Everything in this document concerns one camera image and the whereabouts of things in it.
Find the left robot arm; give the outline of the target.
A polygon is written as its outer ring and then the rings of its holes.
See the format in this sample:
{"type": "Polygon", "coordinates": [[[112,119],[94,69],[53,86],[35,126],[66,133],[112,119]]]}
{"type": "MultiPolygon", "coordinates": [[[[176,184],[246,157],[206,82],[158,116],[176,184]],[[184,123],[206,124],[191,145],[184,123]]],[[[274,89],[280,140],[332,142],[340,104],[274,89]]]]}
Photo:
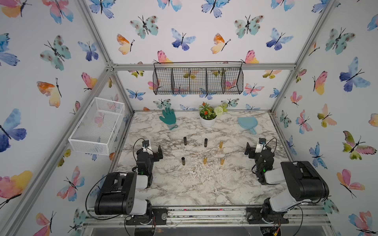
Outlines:
{"type": "Polygon", "coordinates": [[[136,190],[151,187],[154,163],[162,159],[161,146],[158,146],[157,152],[143,147],[137,151],[136,171],[108,174],[94,204],[95,214],[122,215],[127,226],[165,225],[168,218],[166,208],[153,207],[149,200],[135,196],[136,190]]]}

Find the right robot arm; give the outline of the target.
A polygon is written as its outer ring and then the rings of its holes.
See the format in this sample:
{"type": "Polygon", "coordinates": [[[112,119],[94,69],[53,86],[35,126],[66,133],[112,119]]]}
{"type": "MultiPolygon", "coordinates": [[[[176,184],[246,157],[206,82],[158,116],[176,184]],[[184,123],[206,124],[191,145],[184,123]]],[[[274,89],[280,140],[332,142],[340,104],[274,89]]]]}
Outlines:
{"type": "Polygon", "coordinates": [[[281,162],[274,168],[275,153],[261,143],[256,147],[247,143],[245,155],[255,161],[252,171],[260,184],[287,186],[280,194],[266,198],[262,206],[246,208],[249,224],[287,224],[284,215],[290,210],[300,204],[317,204],[329,196],[327,183],[308,161],[281,162]]]}

